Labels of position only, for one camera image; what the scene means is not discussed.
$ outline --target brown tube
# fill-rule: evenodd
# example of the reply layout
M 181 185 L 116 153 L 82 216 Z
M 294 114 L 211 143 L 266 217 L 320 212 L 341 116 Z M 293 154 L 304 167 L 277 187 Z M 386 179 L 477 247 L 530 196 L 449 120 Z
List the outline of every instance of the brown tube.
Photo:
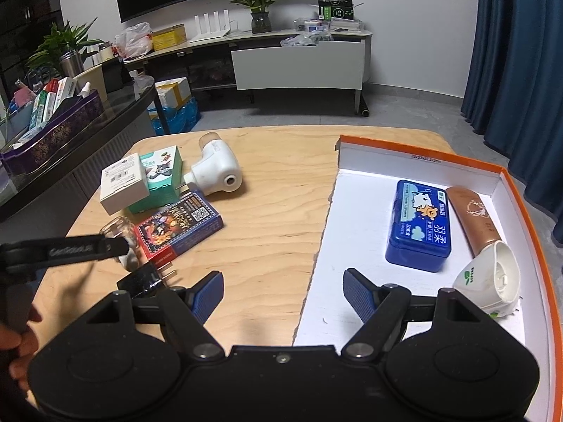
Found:
M 474 257 L 489 244 L 502 240 L 478 194 L 463 187 L 450 187 L 446 189 L 446 193 L 465 231 Z

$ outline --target medicine box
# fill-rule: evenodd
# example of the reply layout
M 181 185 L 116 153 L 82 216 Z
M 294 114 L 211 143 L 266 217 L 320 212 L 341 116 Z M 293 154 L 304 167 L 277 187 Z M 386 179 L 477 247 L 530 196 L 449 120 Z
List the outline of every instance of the medicine box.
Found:
M 53 106 L 53 113 L 64 100 L 74 97 L 76 85 L 77 81 L 71 77 L 65 77 L 58 82 L 58 90 L 55 98 L 55 105 Z
M 100 203 L 109 215 L 148 197 L 145 168 L 138 153 L 102 170 Z
M 435 273 L 451 254 L 448 197 L 442 189 L 400 180 L 385 259 Z
M 178 146 L 167 147 L 141 156 L 149 195 L 131 204 L 133 214 L 176 203 L 182 184 L 182 159 Z
M 47 101 L 45 102 L 45 110 L 43 111 L 41 122 L 49 122 L 49 119 L 53 115 L 53 110 L 55 109 L 56 99 L 57 94 L 55 92 L 47 92 Z
M 43 120 L 43 113 L 47 103 L 47 92 L 41 90 L 33 103 L 32 118 L 29 121 L 29 129 L 33 130 Z

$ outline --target yellow box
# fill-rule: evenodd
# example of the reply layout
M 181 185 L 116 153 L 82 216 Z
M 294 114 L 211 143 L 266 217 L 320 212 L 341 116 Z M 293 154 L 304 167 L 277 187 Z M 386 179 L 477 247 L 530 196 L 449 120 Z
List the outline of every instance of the yellow box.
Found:
M 179 77 L 155 84 L 162 106 L 180 109 L 191 99 L 190 84 L 187 77 Z
M 184 24 L 174 25 L 163 30 L 153 32 L 154 50 L 167 49 L 168 47 L 178 46 L 188 40 Z

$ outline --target qr code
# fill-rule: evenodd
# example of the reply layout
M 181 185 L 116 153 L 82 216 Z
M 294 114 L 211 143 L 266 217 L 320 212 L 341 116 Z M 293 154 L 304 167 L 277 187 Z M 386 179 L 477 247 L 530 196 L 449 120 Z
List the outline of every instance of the qr code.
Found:
M 115 182 L 117 180 L 120 180 L 121 178 L 124 178 L 125 176 L 127 176 L 129 174 L 129 171 L 125 171 L 122 173 L 119 173 L 117 176 L 113 176 L 110 180 L 110 182 Z
M 209 211 L 204 207 L 201 207 L 197 211 L 192 212 L 191 216 L 196 220 L 196 222 L 201 222 L 209 216 Z

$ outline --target green box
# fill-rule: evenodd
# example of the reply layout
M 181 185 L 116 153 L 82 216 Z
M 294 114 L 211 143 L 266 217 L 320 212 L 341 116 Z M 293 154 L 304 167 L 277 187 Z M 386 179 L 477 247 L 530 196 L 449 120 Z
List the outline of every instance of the green box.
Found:
M 170 205 L 179 200 L 179 186 L 182 184 L 182 159 L 178 146 L 167 147 L 141 156 L 145 167 L 150 195 L 132 204 L 133 214 Z

